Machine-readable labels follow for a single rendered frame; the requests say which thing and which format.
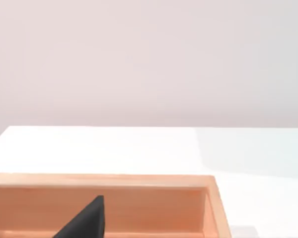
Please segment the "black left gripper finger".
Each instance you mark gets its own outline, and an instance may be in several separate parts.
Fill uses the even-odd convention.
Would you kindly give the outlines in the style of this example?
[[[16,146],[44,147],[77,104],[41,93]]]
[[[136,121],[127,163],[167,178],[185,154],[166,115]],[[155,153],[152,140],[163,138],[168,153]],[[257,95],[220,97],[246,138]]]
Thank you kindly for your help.
[[[104,238],[105,204],[104,196],[97,196],[53,238]]]

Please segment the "shallow salmon-coloured box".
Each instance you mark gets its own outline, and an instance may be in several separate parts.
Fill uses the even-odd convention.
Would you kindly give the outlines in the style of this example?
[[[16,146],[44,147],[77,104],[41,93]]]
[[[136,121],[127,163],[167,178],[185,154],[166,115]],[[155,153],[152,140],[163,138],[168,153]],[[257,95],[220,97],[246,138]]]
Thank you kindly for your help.
[[[208,175],[0,173],[0,238],[52,238],[95,197],[104,238],[232,238]]]

